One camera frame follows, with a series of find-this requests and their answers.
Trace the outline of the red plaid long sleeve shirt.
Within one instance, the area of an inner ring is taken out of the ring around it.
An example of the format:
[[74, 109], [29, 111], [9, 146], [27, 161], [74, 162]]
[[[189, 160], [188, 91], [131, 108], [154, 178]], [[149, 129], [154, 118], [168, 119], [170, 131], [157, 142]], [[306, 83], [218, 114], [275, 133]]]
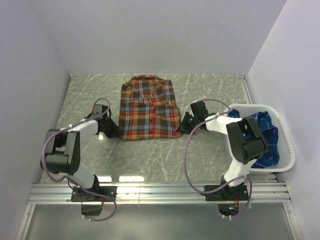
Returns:
[[121, 86], [118, 127], [125, 141], [173, 139], [181, 113], [171, 80], [156, 75], [135, 75]]

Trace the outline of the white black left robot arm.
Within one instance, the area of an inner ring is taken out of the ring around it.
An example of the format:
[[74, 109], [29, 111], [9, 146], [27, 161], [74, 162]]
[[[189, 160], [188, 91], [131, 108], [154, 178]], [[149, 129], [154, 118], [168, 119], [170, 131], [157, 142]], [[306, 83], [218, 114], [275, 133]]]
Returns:
[[101, 195], [98, 177], [81, 166], [81, 141], [104, 134], [116, 138], [119, 127], [112, 120], [109, 106], [94, 104], [91, 113], [79, 123], [61, 129], [49, 129], [41, 153], [40, 166], [55, 182], [67, 179], [76, 188], [83, 189], [89, 201]]

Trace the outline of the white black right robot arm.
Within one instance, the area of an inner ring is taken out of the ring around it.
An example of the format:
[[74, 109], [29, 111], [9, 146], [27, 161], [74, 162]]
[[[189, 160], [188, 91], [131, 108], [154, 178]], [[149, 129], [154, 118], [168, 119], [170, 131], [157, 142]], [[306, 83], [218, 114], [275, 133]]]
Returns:
[[[233, 199], [244, 185], [245, 179], [252, 165], [268, 150], [267, 141], [252, 116], [244, 118], [228, 117], [231, 108], [220, 100], [214, 100], [226, 107], [222, 113], [209, 113], [205, 102], [199, 100], [190, 104], [191, 112], [187, 112], [178, 131], [188, 133], [187, 143], [183, 153], [183, 169], [190, 187], [202, 194], [209, 195], [220, 192], [226, 200]], [[221, 177], [220, 186], [213, 190], [196, 188], [189, 178], [187, 170], [187, 151], [191, 137], [197, 129], [216, 132], [227, 136], [228, 150], [232, 161], [226, 173]]]

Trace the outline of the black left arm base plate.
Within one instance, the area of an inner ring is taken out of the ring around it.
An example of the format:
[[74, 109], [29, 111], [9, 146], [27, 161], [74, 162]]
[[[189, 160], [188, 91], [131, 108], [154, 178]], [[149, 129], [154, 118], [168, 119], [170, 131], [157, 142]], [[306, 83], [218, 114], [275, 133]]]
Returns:
[[116, 199], [116, 186], [100, 186], [96, 193], [88, 193], [81, 188], [74, 187], [72, 190], [70, 201], [74, 203], [83, 202], [111, 202]]

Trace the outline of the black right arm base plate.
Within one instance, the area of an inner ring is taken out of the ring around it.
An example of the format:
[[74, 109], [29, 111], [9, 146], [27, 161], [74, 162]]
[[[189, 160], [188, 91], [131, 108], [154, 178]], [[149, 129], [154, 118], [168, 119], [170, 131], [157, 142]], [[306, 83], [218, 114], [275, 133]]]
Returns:
[[249, 193], [247, 186], [244, 184], [238, 185], [236, 187], [230, 187], [227, 185], [213, 193], [202, 194], [205, 196], [206, 201], [247, 201], [249, 199]]

